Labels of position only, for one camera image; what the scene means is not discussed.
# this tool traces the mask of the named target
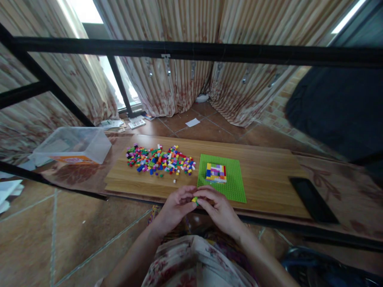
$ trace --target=hand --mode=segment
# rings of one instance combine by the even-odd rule
[[[196,190],[195,186],[185,185],[169,195],[164,207],[152,222],[159,237],[162,238],[172,231],[186,214],[197,207],[195,202],[191,202]]]
[[[199,187],[193,196],[206,197],[213,200],[215,203],[214,206],[211,206],[210,203],[201,198],[199,198],[197,202],[206,210],[221,231],[230,235],[236,241],[239,240],[244,224],[238,215],[236,215],[225,195],[216,191],[210,185],[204,185]]]

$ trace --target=pile of lego bricks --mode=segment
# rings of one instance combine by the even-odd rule
[[[168,152],[162,151],[162,145],[157,145],[158,149],[147,150],[144,147],[139,147],[137,143],[134,147],[127,148],[126,157],[130,167],[136,166],[138,172],[149,171],[151,175],[158,173],[156,171],[165,170],[169,174],[180,174],[180,169],[185,174],[191,175],[195,170],[195,162],[193,158],[186,157],[179,152],[178,146],[174,145]]]
[[[226,183],[226,167],[208,163],[206,167],[206,180],[215,183]]]

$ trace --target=black metal frame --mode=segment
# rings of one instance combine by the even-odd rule
[[[170,54],[171,59],[195,61],[383,68],[382,49],[13,37],[1,24],[0,42],[39,80],[37,83],[2,93],[0,95],[0,108],[16,104],[42,92],[51,91],[85,126],[94,125],[28,52],[107,55],[129,116],[135,115],[130,108],[115,56],[162,58],[163,54]],[[4,162],[0,162],[0,171],[62,189],[38,173]],[[107,199],[107,197],[95,193],[72,191],[98,199]],[[245,222],[287,229],[308,237],[314,236],[333,243],[337,242],[340,245],[352,245],[356,248],[367,248],[380,252],[383,250],[382,244],[374,240],[277,220],[252,216],[240,216],[240,218]]]

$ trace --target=black smartphone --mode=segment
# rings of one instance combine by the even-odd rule
[[[309,179],[289,177],[289,180],[307,208],[307,211],[316,222],[339,224],[338,219]]]

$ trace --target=orange label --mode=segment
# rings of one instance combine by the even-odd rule
[[[97,162],[89,159],[88,157],[84,155],[79,156],[59,156],[59,157],[50,157],[51,159],[65,162],[65,163],[71,163],[71,164],[98,164]]]

